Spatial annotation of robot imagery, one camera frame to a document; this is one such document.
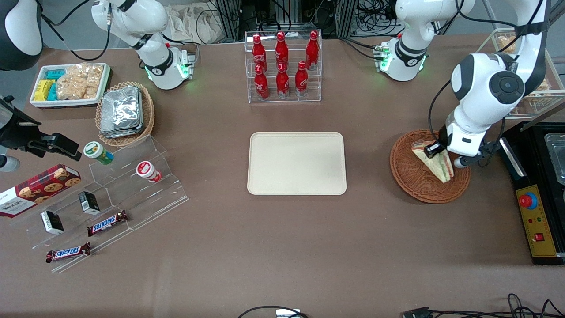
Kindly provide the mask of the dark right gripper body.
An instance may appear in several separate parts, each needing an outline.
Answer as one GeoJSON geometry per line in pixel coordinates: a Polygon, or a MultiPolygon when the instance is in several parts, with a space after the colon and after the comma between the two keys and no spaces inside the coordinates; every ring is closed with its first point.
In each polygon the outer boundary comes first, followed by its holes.
{"type": "Polygon", "coordinates": [[[13,96],[2,96],[0,99],[0,144],[8,149],[24,150],[30,142],[41,139],[38,128],[41,123],[13,107],[13,100],[13,96]]]}

